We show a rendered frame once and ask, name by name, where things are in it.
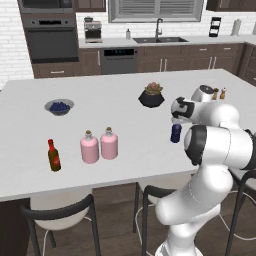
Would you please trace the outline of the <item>dark sink basin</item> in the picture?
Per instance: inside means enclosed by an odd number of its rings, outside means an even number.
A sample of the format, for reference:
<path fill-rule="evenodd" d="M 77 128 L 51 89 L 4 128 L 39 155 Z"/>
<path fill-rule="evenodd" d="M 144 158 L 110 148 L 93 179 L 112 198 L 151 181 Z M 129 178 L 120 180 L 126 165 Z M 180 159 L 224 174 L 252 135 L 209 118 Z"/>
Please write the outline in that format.
<path fill-rule="evenodd" d="M 136 43 L 177 43 L 177 42 L 188 42 L 186 39 L 181 37 L 162 37 L 162 38 L 133 38 Z"/>

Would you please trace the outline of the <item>window with grey blinds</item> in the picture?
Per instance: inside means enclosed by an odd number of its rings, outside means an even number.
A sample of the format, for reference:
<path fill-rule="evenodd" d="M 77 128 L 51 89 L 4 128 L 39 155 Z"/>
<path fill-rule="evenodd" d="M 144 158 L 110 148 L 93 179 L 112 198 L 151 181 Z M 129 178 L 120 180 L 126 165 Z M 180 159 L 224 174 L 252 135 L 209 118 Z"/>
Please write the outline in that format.
<path fill-rule="evenodd" d="M 110 23 L 200 22 L 204 0 L 108 0 Z"/>

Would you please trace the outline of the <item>brown sauce bottle red cap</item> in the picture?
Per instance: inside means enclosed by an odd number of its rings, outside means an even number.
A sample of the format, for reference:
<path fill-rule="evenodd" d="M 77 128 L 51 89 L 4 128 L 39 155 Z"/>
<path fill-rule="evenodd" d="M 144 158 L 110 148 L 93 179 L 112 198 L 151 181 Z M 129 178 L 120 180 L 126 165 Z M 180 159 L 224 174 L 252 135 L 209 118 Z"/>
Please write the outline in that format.
<path fill-rule="evenodd" d="M 48 159 L 49 159 L 50 167 L 52 171 L 57 172 L 61 169 L 58 150 L 54 147 L 54 142 L 52 139 L 48 140 L 48 145 L 49 145 Z"/>

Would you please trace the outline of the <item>black wall rack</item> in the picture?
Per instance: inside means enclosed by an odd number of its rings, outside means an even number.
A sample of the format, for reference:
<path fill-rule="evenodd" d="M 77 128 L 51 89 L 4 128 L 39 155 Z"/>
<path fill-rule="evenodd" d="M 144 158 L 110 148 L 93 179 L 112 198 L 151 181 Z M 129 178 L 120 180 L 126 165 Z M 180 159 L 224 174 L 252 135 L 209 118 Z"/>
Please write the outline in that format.
<path fill-rule="evenodd" d="M 220 17 L 213 17 L 210 23 L 209 29 L 209 36 L 210 37 L 217 37 L 220 30 L 221 18 Z"/>

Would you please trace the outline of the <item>silver coffee machine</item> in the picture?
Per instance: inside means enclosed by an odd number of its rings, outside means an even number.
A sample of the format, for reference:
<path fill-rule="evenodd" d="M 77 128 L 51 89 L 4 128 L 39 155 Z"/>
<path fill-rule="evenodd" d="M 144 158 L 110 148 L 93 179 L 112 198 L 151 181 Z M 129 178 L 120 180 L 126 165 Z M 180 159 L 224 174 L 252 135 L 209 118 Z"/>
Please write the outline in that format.
<path fill-rule="evenodd" d="M 92 17 L 84 18 L 84 32 L 86 43 L 101 43 L 101 29 L 102 24 L 100 21 L 95 21 Z"/>

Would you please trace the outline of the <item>dark blue plastic bottle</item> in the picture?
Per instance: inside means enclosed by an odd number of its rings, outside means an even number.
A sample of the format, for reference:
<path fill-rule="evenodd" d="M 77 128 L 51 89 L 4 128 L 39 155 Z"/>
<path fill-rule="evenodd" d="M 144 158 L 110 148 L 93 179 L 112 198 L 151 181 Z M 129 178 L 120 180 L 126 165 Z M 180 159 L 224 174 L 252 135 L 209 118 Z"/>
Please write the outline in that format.
<path fill-rule="evenodd" d="M 173 124 L 172 125 L 172 132 L 170 140 L 173 143 L 178 143 L 180 141 L 180 135 L 182 131 L 182 126 L 180 124 Z"/>

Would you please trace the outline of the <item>steel dishwasher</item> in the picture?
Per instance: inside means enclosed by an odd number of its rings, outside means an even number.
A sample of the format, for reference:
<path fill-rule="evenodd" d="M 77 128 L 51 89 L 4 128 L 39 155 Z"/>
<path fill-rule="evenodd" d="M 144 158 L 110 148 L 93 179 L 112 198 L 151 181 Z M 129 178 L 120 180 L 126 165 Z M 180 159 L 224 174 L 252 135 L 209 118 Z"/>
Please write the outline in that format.
<path fill-rule="evenodd" d="M 100 52 L 102 75 L 130 74 L 136 72 L 135 48 L 106 48 Z"/>

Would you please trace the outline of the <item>succulent in black pot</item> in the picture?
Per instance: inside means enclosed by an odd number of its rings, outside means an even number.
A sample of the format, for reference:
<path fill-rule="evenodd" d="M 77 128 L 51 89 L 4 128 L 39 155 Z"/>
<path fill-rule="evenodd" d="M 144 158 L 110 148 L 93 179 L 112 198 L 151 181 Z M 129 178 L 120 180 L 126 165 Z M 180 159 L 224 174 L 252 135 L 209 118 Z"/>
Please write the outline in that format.
<path fill-rule="evenodd" d="M 165 101 L 161 94 L 162 90 L 163 88 L 159 83 L 151 82 L 145 87 L 138 100 L 143 106 L 149 108 L 159 107 Z"/>

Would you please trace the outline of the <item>black stool white seat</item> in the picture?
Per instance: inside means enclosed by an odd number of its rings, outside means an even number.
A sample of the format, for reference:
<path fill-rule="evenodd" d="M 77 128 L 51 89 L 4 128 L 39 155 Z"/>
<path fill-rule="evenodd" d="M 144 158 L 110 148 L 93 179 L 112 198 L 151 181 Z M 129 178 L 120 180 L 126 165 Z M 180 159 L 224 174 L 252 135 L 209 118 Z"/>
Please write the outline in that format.
<path fill-rule="evenodd" d="M 242 207 L 242 204 L 244 202 L 244 190 L 246 187 L 246 182 L 249 179 L 256 179 L 256 172 L 254 171 L 247 171 L 240 183 L 239 183 L 239 190 L 238 190 L 238 194 L 236 197 L 236 203 L 235 203 L 235 208 L 234 208 L 234 212 L 233 212 L 233 217 L 232 217 L 232 222 L 231 222 L 231 227 L 230 227 L 230 232 L 229 232 L 229 237 L 228 237 L 228 242 L 227 242 L 227 247 L 226 247 L 226 251 L 225 251 L 225 256 L 230 256 L 230 252 L 231 252 L 231 247 L 232 247 L 232 242 L 233 242 L 233 237 L 235 234 L 235 228 L 236 228 L 236 223 L 237 223 L 237 219 L 238 219 L 238 215 L 239 215 L 239 211 Z"/>
<path fill-rule="evenodd" d="M 47 196 L 30 198 L 29 205 L 21 206 L 21 213 L 27 219 L 34 256 L 45 256 L 46 250 L 40 252 L 36 225 L 45 230 L 44 238 L 49 238 L 53 248 L 56 247 L 53 232 L 69 229 L 83 219 L 92 225 L 96 256 L 101 256 L 94 197 L 91 189 L 75 192 L 63 192 Z"/>
<path fill-rule="evenodd" d="M 153 256 L 147 251 L 148 208 L 154 206 L 158 199 L 184 187 L 193 175 L 193 172 L 176 173 L 169 178 L 153 178 L 147 182 L 136 182 L 133 232 L 138 233 L 142 246 L 141 256 Z"/>

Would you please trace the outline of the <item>dark wood island base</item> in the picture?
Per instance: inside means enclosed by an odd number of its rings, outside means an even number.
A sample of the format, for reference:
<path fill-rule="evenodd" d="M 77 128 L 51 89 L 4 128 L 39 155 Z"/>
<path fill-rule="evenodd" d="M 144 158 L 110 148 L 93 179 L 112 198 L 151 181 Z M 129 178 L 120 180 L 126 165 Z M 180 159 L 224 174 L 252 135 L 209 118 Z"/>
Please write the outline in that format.
<path fill-rule="evenodd" d="M 29 228 L 21 206 L 29 198 L 0 202 L 0 256 L 26 256 Z"/>

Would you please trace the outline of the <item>pink bottle with cork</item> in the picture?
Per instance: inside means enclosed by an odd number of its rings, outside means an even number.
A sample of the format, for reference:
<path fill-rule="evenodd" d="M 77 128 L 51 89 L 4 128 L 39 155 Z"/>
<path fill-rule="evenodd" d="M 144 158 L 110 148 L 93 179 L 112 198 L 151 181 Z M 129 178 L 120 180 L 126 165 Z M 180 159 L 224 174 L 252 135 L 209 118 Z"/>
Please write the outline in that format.
<path fill-rule="evenodd" d="M 85 136 L 80 140 L 82 160 L 87 164 L 94 164 L 99 160 L 98 139 L 87 130 Z"/>
<path fill-rule="evenodd" d="M 112 160 L 118 155 L 118 136 L 107 127 L 105 133 L 100 138 L 101 154 L 104 159 Z"/>

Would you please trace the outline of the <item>dark wood upper cupboard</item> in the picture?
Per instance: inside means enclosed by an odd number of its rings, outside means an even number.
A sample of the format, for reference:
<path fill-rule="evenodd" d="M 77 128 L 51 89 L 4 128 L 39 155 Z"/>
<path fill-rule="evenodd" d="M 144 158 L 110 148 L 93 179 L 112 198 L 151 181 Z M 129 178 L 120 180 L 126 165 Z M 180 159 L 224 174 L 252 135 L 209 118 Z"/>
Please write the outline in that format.
<path fill-rule="evenodd" d="M 106 0 L 73 0 L 76 12 L 105 12 Z"/>
<path fill-rule="evenodd" d="M 256 12 L 256 0 L 208 0 L 206 9 L 215 12 Z"/>

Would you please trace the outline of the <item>grey bowl of blueberries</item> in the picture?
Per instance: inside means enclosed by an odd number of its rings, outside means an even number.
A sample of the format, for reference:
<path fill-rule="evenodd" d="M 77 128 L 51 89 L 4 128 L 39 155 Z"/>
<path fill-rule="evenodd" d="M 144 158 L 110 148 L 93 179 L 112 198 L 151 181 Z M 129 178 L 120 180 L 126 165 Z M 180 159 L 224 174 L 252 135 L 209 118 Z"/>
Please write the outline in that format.
<path fill-rule="evenodd" d="M 55 99 L 47 102 L 44 108 L 55 116 L 66 115 L 74 107 L 74 102 L 69 99 Z"/>

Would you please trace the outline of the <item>dark wood lower cupboards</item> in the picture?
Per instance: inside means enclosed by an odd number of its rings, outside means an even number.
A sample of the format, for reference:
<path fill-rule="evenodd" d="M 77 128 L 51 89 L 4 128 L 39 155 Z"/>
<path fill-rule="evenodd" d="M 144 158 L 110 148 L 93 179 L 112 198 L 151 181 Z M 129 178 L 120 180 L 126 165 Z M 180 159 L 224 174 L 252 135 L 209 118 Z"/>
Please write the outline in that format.
<path fill-rule="evenodd" d="M 256 87 L 256 45 L 242 43 L 123 47 L 137 50 L 136 72 L 224 69 Z M 80 49 L 79 61 L 33 64 L 35 78 L 102 75 L 100 52 Z"/>

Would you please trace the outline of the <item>black tap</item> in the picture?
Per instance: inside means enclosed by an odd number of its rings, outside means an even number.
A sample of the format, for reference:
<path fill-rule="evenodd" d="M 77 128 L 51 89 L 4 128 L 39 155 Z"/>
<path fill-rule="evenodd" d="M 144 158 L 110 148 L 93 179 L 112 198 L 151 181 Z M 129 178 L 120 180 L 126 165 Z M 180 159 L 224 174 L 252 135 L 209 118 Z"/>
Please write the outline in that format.
<path fill-rule="evenodd" d="M 162 35 L 162 29 L 159 29 L 159 24 L 163 23 L 163 19 L 162 18 L 158 18 L 157 22 L 156 22 L 156 30 L 155 30 L 155 38 L 158 39 L 158 37 L 160 35 Z"/>

